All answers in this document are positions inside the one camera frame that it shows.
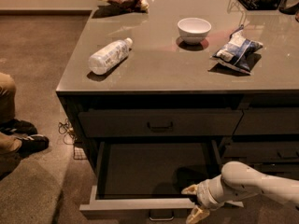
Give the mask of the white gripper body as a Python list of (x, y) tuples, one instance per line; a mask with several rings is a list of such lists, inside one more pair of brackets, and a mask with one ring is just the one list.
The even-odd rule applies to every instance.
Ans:
[(208, 210), (215, 211), (224, 206), (224, 203), (219, 203), (211, 194), (210, 188), (214, 184), (212, 179), (202, 181), (197, 186), (196, 196), (199, 204)]

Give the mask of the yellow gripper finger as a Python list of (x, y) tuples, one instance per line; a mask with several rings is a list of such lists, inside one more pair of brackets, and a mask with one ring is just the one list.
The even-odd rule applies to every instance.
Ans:
[(196, 195), (198, 186), (196, 184), (190, 185), (187, 188), (183, 189), (181, 193), (183, 195)]
[(197, 224), (199, 221), (203, 220), (204, 218), (208, 217), (210, 211), (205, 209), (199, 205), (196, 205), (191, 213), (187, 216), (186, 224)]

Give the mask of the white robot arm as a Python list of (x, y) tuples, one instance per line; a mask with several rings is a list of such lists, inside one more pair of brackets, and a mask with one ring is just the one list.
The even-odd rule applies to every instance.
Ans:
[(293, 210), (299, 208), (299, 181), (263, 174), (239, 161), (229, 161), (212, 179), (185, 188), (184, 195), (193, 195), (197, 203), (186, 224), (197, 224), (228, 202), (237, 202), (261, 194)]

